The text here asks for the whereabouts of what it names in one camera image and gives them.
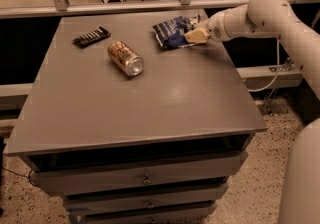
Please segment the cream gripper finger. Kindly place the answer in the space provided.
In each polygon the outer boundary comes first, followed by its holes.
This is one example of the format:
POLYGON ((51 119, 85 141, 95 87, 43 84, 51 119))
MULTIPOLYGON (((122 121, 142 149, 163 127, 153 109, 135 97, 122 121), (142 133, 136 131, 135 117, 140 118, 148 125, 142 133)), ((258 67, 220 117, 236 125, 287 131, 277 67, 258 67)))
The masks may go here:
POLYGON ((209 40, 210 34, 204 27, 201 27, 187 32, 184 37, 189 44, 201 44, 209 40))

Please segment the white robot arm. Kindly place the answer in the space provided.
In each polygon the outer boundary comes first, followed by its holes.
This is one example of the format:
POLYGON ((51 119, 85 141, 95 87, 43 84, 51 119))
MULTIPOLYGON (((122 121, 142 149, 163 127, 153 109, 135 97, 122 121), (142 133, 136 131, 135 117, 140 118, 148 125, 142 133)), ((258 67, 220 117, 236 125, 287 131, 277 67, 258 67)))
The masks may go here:
MULTIPOLYGON (((191 44, 238 37, 273 37, 320 98, 320 35, 305 25, 287 0, 249 0, 220 11, 185 34, 191 44)), ((278 224, 320 224, 320 119, 297 136, 285 170, 278 224)))

